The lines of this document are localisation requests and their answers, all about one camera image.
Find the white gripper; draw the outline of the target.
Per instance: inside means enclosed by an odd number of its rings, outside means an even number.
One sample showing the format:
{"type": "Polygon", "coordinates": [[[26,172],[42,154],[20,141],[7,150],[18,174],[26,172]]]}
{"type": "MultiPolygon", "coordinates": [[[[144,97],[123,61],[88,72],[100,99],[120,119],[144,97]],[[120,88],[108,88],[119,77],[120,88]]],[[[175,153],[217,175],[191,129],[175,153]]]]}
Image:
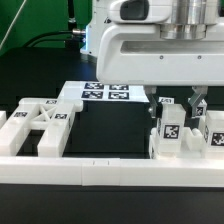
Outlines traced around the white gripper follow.
{"type": "Polygon", "coordinates": [[[152,118],[156,86],[193,86],[187,116],[208,92],[224,85],[224,17],[220,0],[112,0],[96,76],[105,84],[147,85],[152,118]]]}

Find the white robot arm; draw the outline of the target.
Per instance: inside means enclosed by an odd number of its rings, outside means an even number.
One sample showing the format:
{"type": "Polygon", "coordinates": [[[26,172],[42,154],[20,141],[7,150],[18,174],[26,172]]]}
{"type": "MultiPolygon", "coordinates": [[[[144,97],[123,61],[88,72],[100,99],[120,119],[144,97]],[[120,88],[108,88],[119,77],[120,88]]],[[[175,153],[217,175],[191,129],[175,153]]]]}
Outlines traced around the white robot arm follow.
{"type": "Polygon", "coordinates": [[[192,117],[210,86],[224,86],[221,0],[93,0],[85,39],[97,79],[142,85],[153,117],[159,86],[190,86],[192,117]]]}

